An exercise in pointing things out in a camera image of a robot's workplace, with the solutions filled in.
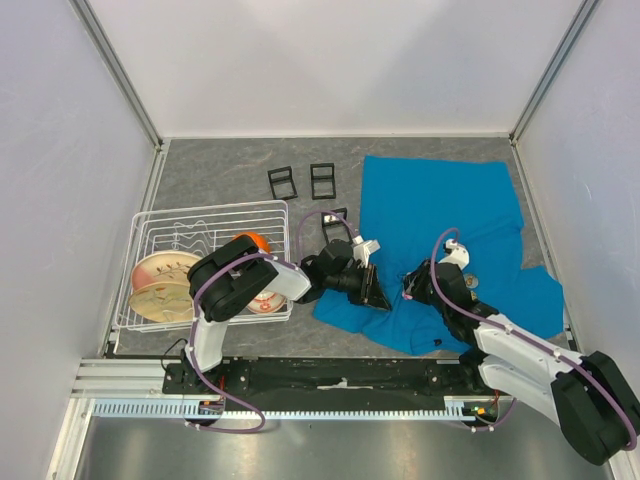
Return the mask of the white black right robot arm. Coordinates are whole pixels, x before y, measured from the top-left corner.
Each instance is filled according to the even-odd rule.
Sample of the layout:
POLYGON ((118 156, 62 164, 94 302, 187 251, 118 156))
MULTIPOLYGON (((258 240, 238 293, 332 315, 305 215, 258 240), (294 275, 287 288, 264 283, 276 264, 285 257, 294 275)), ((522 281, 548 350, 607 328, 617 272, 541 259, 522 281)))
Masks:
POLYGON ((639 440, 639 400, 616 362, 553 345, 481 302, 461 268, 425 260, 403 278, 406 298, 433 307, 468 345, 458 381, 467 392, 507 393, 556 424, 586 461, 602 465, 639 440))

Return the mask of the blue t-shirt garment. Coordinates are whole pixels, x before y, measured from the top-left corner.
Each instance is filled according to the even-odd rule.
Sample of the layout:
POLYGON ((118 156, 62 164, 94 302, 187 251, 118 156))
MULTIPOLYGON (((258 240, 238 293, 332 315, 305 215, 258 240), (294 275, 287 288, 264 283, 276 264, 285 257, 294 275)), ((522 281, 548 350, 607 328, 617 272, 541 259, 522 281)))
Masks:
POLYGON ((372 257, 389 312, 351 304, 328 290, 315 319, 410 355, 462 353, 432 307, 403 298, 402 277, 428 258, 438 237, 458 228, 470 253, 467 272, 481 301, 531 333, 563 329, 563 289, 541 267, 524 268, 520 204, 502 162, 465 163, 368 156, 364 160, 359 228, 381 248, 372 257))

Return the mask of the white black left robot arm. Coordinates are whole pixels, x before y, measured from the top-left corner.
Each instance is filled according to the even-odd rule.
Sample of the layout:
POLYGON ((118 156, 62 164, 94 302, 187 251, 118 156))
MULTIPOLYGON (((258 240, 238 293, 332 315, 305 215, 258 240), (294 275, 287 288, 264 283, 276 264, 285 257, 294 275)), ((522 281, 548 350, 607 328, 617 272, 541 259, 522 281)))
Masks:
POLYGON ((333 290, 344 293, 353 305, 389 312, 391 303, 370 262, 378 249, 377 241, 360 236, 350 242, 335 239, 319 254, 294 264, 241 235, 198 261, 187 273, 194 324, 185 346, 190 363, 185 382, 198 393, 216 388, 230 320, 265 291, 306 304, 333 290))

